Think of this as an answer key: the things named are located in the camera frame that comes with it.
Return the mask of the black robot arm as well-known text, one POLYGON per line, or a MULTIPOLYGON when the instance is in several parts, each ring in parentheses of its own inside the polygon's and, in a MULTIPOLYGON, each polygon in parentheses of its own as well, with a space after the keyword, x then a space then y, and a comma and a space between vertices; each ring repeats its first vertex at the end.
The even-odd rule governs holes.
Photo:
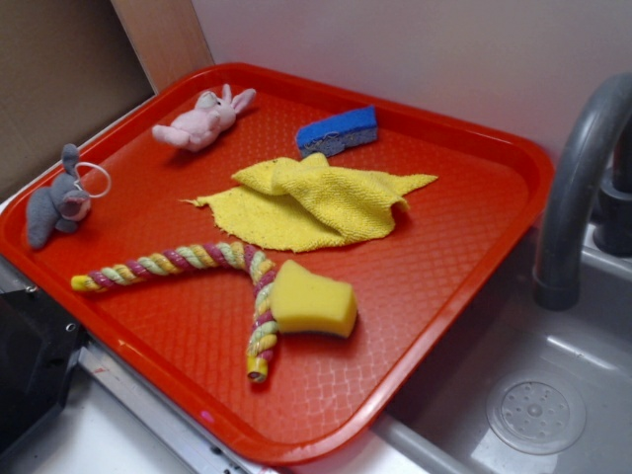
POLYGON ((86 333, 40 289, 1 295, 1 457, 65 408, 86 333))

